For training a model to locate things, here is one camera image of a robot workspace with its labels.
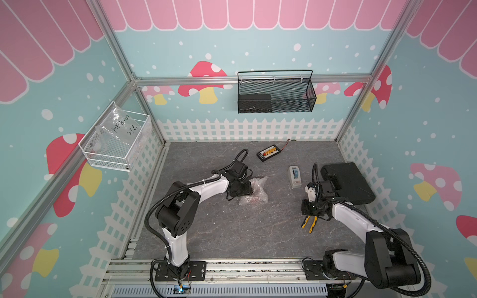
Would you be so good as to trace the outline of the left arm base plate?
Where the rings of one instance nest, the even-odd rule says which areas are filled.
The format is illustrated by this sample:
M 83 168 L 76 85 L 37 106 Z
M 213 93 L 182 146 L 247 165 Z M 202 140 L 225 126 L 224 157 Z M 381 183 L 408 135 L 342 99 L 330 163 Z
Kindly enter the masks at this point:
M 154 281 L 204 281 L 207 263 L 186 261 L 180 267 L 160 261 L 153 270 Z

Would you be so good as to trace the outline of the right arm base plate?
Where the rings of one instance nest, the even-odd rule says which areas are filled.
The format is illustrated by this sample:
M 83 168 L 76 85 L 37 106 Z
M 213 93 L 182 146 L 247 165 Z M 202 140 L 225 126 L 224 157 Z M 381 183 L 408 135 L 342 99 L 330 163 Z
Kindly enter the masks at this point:
M 322 260 L 314 260 L 312 258 L 302 259 L 301 268 L 304 271 L 307 281 L 323 280 L 347 283 L 357 278 L 354 274 L 348 272 L 334 269 L 326 270 L 322 264 Z

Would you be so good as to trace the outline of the clear bubble wrap sheet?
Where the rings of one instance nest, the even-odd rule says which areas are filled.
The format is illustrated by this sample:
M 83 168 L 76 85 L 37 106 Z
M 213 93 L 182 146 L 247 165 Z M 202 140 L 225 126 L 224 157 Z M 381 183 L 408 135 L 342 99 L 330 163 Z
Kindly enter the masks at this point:
M 260 197 L 265 197 L 269 201 L 269 197 L 267 193 L 265 192 L 265 183 L 268 180 L 268 176 L 260 177 L 260 178 L 252 178 L 250 180 L 251 186 L 252 186 L 252 193 L 250 195 L 242 196 L 240 198 L 240 201 L 238 204 L 240 206 L 246 206 L 250 205 L 248 203 L 248 199 L 250 196 L 260 196 Z

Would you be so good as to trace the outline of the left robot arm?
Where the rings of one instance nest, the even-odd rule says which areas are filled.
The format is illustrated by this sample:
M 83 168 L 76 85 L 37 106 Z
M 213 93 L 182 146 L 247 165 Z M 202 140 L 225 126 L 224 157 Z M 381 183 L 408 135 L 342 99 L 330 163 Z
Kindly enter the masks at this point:
M 159 238 L 166 249 L 166 275 L 181 281 L 191 271 L 186 234 L 205 200 L 225 194 L 228 201 L 253 193 L 253 171 L 244 163 L 248 150 L 241 150 L 232 162 L 213 170 L 212 176 L 195 183 L 173 183 L 167 194 L 146 213 L 144 227 Z

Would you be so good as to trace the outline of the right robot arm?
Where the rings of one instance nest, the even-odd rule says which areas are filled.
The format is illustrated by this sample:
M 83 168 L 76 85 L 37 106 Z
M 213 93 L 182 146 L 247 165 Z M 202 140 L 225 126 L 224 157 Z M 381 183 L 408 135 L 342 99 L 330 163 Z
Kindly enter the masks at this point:
M 301 266 L 307 279 L 313 280 L 313 273 L 329 280 L 342 278 L 346 288 L 357 277 L 360 284 L 352 297 L 367 281 L 377 289 L 391 289 L 409 297 L 421 297 L 431 290 L 430 271 L 408 233 L 379 223 L 359 208 L 373 202 L 376 196 L 356 164 L 335 163 L 321 168 L 314 164 L 305 192 L 308 197 L 301 204 L 306 217 L 303 227 L 310 222 L 314 229 L 319 219 L 335 220 L 365 245 L 362 254 L 335 249 L 326 251 L 321 260 L 303 258 Z

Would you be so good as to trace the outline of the red enamel mug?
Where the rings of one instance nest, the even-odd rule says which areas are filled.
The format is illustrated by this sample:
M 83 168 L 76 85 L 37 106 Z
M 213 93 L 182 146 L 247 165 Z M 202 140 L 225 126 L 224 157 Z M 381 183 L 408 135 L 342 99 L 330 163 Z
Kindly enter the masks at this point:
M 268 199 L 265 197 L 260 196 L 250 196 L 248 199 L 248 203 L 251 205 L 259 205 L 259 204 L 266 204 Z

